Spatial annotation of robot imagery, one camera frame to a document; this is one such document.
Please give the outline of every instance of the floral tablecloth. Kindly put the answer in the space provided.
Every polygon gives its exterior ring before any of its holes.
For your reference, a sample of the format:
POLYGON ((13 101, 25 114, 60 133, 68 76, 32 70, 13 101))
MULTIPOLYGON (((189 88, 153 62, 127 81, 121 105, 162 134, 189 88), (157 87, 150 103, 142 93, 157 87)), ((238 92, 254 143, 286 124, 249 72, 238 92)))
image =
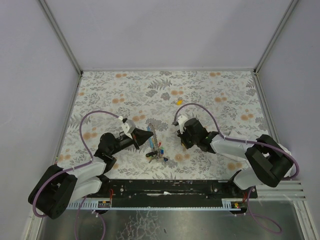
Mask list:
MULTIPOLYGON (((86 113, 105 110, 132 119, 140 129, 146 130, 152 123, 164 155, 169 158, 167 162, 149 163, 145 157, 151 151, 147 141, 140 150, 132 146, 115 154, 117 162, 106 174, 109 178, 228 179, 238 169, 247 168, 246 161, 181 145, 178 127, 172 125, 180 107, 174 99, 179 97, 182 104, 198 103, 208 108, 225 134, 235 130, 254 139, 267 133, 250 71, 84 72, 57 164, 67 168, 90 160, 80 140, 79 124, 86 113)), ((208 131, 216 130, 201 108, 187 106, 181 114, 198 118, 208 131)), ((103 113, 89 116, 82 128, 93 153, 103 133, 117 137, 122 131, 118 119, 103 113)))

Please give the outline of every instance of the cable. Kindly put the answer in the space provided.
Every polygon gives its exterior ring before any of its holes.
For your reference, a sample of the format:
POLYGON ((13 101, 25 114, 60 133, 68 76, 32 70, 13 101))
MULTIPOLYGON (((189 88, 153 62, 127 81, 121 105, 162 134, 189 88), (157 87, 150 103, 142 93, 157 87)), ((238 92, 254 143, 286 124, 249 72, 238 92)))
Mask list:
MULTIPOLYGON (((227 137, 227 136, 225 136, 225 135, 221 132, 221 130, 220 130, 220 128, 219 128, 219 125, 218 125, 218 123, 217 123, 217 120, 216 120, 215 117, 211 114, 211 112, 210 112, 208 109, 206 109, 204 106, 202 106, 202 105, 200 105, 200 104, 198 104, 198 103, 187 103, 187 104, 181 106, 181 107, 176 111, 176 113, 175 113, 175 115, 174 115, 173 123, 176 123, 176 122, 177 122, 177 116, 178 116, 179 111, 180 111, 182 108, 184 108, 184 107, 186 107, 186 106, 189 106, 189 105, 195 105, 195 106, 198 106, 198 107, 202 108, 203 110, 205 110, 205 111, 210 115, 210 117, 212 118, 212 120, 214 121, 215 127, 216 127, 219 135, 220 135, 222 138, 224 138, 225 140, 233 141, 233 142, 238 142, 238 143, 246 143, 246 144, 248 143, 248 144, 261 145, 261 146, 264 146, 264 147, 273 149, 273 150, 275 150, 275 151, 278 151, 278 152, 284 154, 286 157, 288 157, 288 158, 294 163, 295 168, 296 168, 296 171, 295 171, 294 175, 292 175, 292 176, 290 176, 290 177, 284 177, 284 178, 283 178, 284 180, 293 179, 293 178, 295 178, 295 177, 299 174, 300 168, 299 168, 299 165, 298 165, 297 161, 296 161, 290 154, 286 153, 286 152, 283 151, 282 149, 277 148, 277 147, 272 146, 272 145, 269 145, 269 144, 266 144, 266 143, 263 143, 263 142, 251 141, 251 140, 243 140, 243 139, 238 139, 238 138, 232 138, 232 137, 227 137)), ((280 234, 282 233, 282 228, 281 228, 281 226, 280 226, 276 221, 274 221, 273 219, 271 219, 271 218, 269 218, 269 217, 267 217, 267 216, 263 216, 263 215, 259 215, 259 214, 255 214, 255 213, 252 213, 252 212, 251 212, 250 204, 249 204, 249 202, 250 202, 250 201, 249 201, 249 198, 250 198, 250 194, 251 194, 253 188, 254 188, 254 187, 251 187, 251 188, 250 188, 249 193, 248 193, 248 195, 247 195, 247 197, 246 197, 247 209, 249 210, 249 213, 250 213, 250 214, 247 214, 247 215, 251 215, 252 218, 253 218, 253 220, 255 220, 256 223, 257 223, 260 227, 262 227, 263 229, 267 230, 269 233, 273 233, 273 234, 276 234, 276 235, 280 235, 280 234), (267 220, 271 221, 272 223, 274 223, 274 224, 279 228, 279 231, 273 231, 273 230, 271 230, 271 229, 263 226, 263 225, 256 219, 256 217, 262 218, 262 219, 267 219, 267 220)))
POLYGON ((210 115, 210 117, 212 118, 212 120, 214 121, 214 125, 215 125, 216 130, 218 131, 219 135, 220 135, 222 138, 224 138, 225 140, 229 140, 229 141, 233 141, 233 142, 238 142, 238 143, 261 145, 261 146, 264 146, 264 147, 273 149, 273 150, 275 150, 275 151, 278 151, 279 153, 282 153, 282 154, 284 154, 286 157, 288 157, 288 158, 294 163, 294 165, 295 165, 295 173, 294 173, 294 175, 292 175, 292 176, 284 177, 284 178, 283 178, 284 180, 293 179, 293 178, 295 178, 295 177, 299 174, 299 172, 300 172, 300 167, 299 167, 297 161, 296 161, 290 154, 286 153, 284 150, 282 150, 282 149, 280 149, 280 148, 277 148, 277 147, 275 147, 275 146, 272 146, 272 145, 263 143, 263 142, 251 141, 251 140, 244 140, 244 139, 238 139, 238 138, 232 138, 232 137, 225 136, 225 135, 221 132, 221 130, 220 130, 220 128, 219 128, 219 125, 218 125, 218 123, 217 123, 217 120, 216 120, 215 117, 211 114, 211 112, 209 112, 208 109, 206 109, 204 106, 202 106, 202 105, 200 105, 200 104, 198 104, 198 103, 187 103, 187 104, 181 106, 181 107, 176 111, 176 113, 175 113, 175 115, 174 115, 174 120, 173 120, 174 123, 177 122, 177 116, 178 116, 179 111, 180 111, 182 108, 184 108, 184 107, 186 107, 186 106, 189 106, 189 105, 195 105, 195 106, 198 106, 198 107, 202 108, 203 110, 205 110, 205 111, 210 115))
POLYGON ((86 162, 86 163, 83 163, 81 165, 78 165, 78 166, 75 166, 75 167, 71 167, 71 168, 68 168, 68 169, 64 169, 62 171, 59 171, 57 172, 56 174, 52 175, 47 181, 44 182, 44 184, 39 188, 38 192, 36 193, 35 197, 34 197, 34 200, 33 200, 33 203, 32 203, 32 210, 33 210, 33 213, 34 215, 36 215, 37 217, 39 218, 44 218, 46 217, 47 215, 43 214, 39 214, 37 212, 37 208, 36 208, 36 203, 37 203, 37 200, 39 198, 39 195, 41 194, 41 192, 44 190, 44 188, 48 185, 48 183, 50 183, 53 179, 55 179, 57 176, 61 175, 61 174, 64 174, 66 172, 69 172, 69 171, 72 171, 72 170, 76 170, 76 169, 79 169, 79 168, 82 168, 82 167, 85 167, 85 166, 88 166, 89 164, 91 164, 94 160, 94 156, 93 154, 91 153, 90 149, 88 148, 85 140, 84 140, 84 137, 82 136, 82 125, 86 119, 86 117, 88 117, 89 115, 91 114, 95 114, 95 113, 103 113, 103 114, 109 114, 111 116, 114 116, 115 118, 119 118, 118 115, 112 113, 112 112, 109 112, 109 111, 103 111, 103 110, 96 110, 96 111, 91 111, 89 113, 87 113, 86 115, 84 115, 84 117, 81 119, 81 122, 80 122, 80 125, 79 125, 79 133, 80 133, 80 138, 81 138, 81 141, 85 147, 85 149, 88 151, 90 157, 91 157, 91 160, 86 162))
MULTIPOLYGON (((74 236, 75 236, 75 240, 79 240, 78 235, 77 235, 77 225, 78 225, 78 217, 79 217, 79 213, 80 213, 80 209, 82 207, 82 205, 84 204, 85 200, 86 200, 87 196, 85 196, 82 200, 82 202, 80 203, 77 211, 76 211, 76 215, 75 215, 75 221, 74 221, 74 236)), ((96 217, 99 217, 102 221, 102 225, 103 225, 103 233, 102 233, 102 237, 101 240, 104 239, 105 235, 106 235, 106 223, 104 221, 104 218, 98 214, 97 212, 93 211, 92 213, 96 213, 96 217)))

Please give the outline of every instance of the black and gray robot arm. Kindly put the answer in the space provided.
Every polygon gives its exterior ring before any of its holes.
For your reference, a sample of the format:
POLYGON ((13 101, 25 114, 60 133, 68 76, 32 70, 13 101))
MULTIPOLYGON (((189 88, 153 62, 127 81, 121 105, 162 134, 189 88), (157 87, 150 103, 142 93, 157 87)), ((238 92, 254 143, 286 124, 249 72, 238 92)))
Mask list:
MULTIPOLYGON (((216 131, 207 132, 196 118, 188 119, 181 115, 173 124, 179 125, 177 135, 187 149, 197 145, 204 152, 229 154, 247 159, 252 168, 240 170, 232 177, 234 184, 242 190, 259 184, 274 188, 293 166, 293 162, 284 154, 269 147, 225 140, 216 131)), ((266 134, 261 135, 256 141, 282 149, 266 134)))
MULTIPOLYGON (((139 149, 139 146, 153 136, 151 131, 136 128, 132 120, 122 117, 121 120, 123 132, 119 137, 116 138, 109 132, 104 133, 100 137, 92 163, 64 172, 54 178, 40 193, 35 205, 37 209, 51 219, 56 219, 65 211, 69 203, 89 194, 108 192, 105 188, 109 187, 109 179, 104 174, 110 171, 117 161, 113 155, 131 145, 139 149)), ((63 170, 57 165, 50 166, 32 190, 28 202, 33 204, 40 187, 54 174, 63 170)))

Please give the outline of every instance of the wall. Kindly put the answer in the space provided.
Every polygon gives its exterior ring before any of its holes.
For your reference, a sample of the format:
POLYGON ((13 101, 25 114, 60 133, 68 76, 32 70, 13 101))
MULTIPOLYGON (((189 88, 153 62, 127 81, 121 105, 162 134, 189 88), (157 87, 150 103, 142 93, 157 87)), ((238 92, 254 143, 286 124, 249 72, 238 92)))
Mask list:
POLYGON ((291 0, 47 0, 85 70, 253 68, 291 0))
POLYGON ((316 225, 319 211, 320 1, 300 1, 260 71, 280 137, 300 165, 316 225))
POLYGON ((0 239, 21 237, 77 74, 35 0, 0 0, 0 239))

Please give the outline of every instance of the purple cable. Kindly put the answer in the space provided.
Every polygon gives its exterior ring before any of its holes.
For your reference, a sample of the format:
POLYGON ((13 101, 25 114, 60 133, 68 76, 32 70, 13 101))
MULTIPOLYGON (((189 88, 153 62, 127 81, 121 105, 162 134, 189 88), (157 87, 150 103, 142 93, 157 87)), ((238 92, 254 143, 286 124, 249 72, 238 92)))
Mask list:
MULTIPOLYGON (((77 211, 76 211, 76 215, 75 215, 75 221, 74 221, 74 236, 75 236, 75 240, 79 240, 78 235, 77 235, 77 225, 78 225, 78 217, 79 217, 79 213, 80 213, 80 209, 82 207, 82 205, 84 204, 85 200, 86 200, 87 196, 85 196, 82 200, 82 202, 80 203, 77 211)), ((103 225, 103 233, 102 233, 102 237, 101 240, 104 239, 105 235, 106 235, 106 223, 103 219, 103 217, 97 213, 97 216, 101 219, 102 221, 102 225, 103 225)))
MULTIPOLYGON (((179 111, 180 111, 182 108, 184 108, 184 107, 186 107, 186 106, 188 106, 188 105, 195 105, 195 106, 198 106, 198 107, 202 108, 203 110, 205 110, 205 111, 210 115, 210 117, 212 118, 212 120, 214 121, 215 127, 216 127, 219 135, 220 135, 222 138, 224 138, 225 140, 233 141, 233 142, 238 142, 238 143, 261 145, 261 146, 264 146, 264 147, 273 149, 273 150, 275 150, 275 151, 278 151, 278 152, 284 154, 286 157, 288 157, 288 158, 294 163, 296 170, 295 170, 294 175, 289 176, 289 177, 284 177, 284 178, 283 178, 284 180, 293 179, 293 178, 295 178, 295 177, 299 174, 300 168, 299 168, 299 165, 298 165, 297 161, 296 161, 290 154, 286 153, 284 150, 282 150, 282 149, 280 149, 280 148, 277 148, 277 147, 275 147, 275 146, 272 146, 272 145, 263 143, 263 142, 243 140, 243 139, 238 139, 238 138, 232 138, 232 137, 224 136, 223 133, 220 131, 219 125, 218 125, 217 120, 215 119, 215 117, 211 114, 211 112, 209 112, 208 109, 206 109, 204 106, 202 106, 202 105, 200 105, 200 104, 198 104, 198 103, 187 103, 187 104, 181 106, 181 107, 176 111, 176 113, 175 113, 175 115, 174 115, 174 120, 173 120, 174 123, 177 121, 177 116, 178 116, 179 111)), ((273 233, 273 234, 276 234, 276 235, 280 235, 280 234, 282 233, 282 228, 281 228, 281 226, 280 226, 276 221, 274 221, 273 219, 271 219, 271 218, 269 218, 269 217, 267 217, 267 216, 263 216, 263 215, 259 215, 259 214, 255 214, 255 213, 252 213, 252 212, 251 212, 250 205, 249 205, 249 198, 250 198, 250 194, 251 194, 251 191, 252 191, 253 188, 254 188, 254 187, 251 187, 251 188, 250 188, 249 193, 248 193, 248 196, 247 196, 247 199, 246 199, 246 200, 247 200, 247 206, 248 206, 248 210, 249 210, 249 212, 250 212, 250 215, 252 216, 252 218, 256 221, 256 223, 257 223, 260 227, 262 227, 263 229, 267 230, 267 231, 270 232, 270 233, 273 233), (274 223, 274 224, 280 229, 280 231, 273 231, 273 230, 271 230, 271 229, 263 226, 263 225, 256 219, 256 217, 258 217, 258 218, 263 218, 263 219, 267 219, 267 220, 271 221, 272 223, 274 223)))
POLYGON ((39 188, 38 192, 36 193, 35 197, 34 197, 34 200, 33 200, 33 203, 32 203, 32 210, 33 210, 33 213, 34 215, 36 215, 37 217, 39 218, 44 218, 46 217, 47 215, 43 214, 39 214, 37 213, 37 209, 36 209, 36 202, 39 198, 39 195, 41 194, 41 192, 44 190, 44 188, 47 186, 48 183, 50 183, 53 179, 55 179, 57 176, 61 175, 61 174, 64 174, 66 172, 69 172, 69 171, 72 171, 72 170, 76 170, 76 169, 79 169, 79 168, 82 168, 82 167, 85 167, 85 166, 88 166, 89 164, 91 164, 94 160, 94 156, 93 154, 91 153, 90 149, 88 148, 87 144, 85 143, 85 140, 84 140, 84 137, 82 136, 82 125, 86 119, 86 117, 88 117, 89 115, 91 114, 95 114, 95 113, 103 113, 103 114, 109 114, 109 115, 112 115, 114 116, 115 118, 119 118, 118 115, 112 113, 112 112, 109 112, 109 111, 103 111, 103 110, 96 110, 96 111, 91 111, 89 113, 87 113, 86 115, 84 115, 84 117, 81 119, 81 122, 80 122, 80 125, 79 125, 79 133, 80 133, 80 138, 81 138, 81 141, 85 147, 85 149, 88 151, 90 157, 91 157, 91 160, 86 162, 86 163, 83 163, 81 165, 78 165, 78 166, 75 166, 75 167, 71 167, 71 168, 68 168, 68 169, 65 169, 65 170, 62 170, 62 171, 59 171, 57 172, 56 174, 52 175, 47 181, 44 182, 44 184, 39 188))

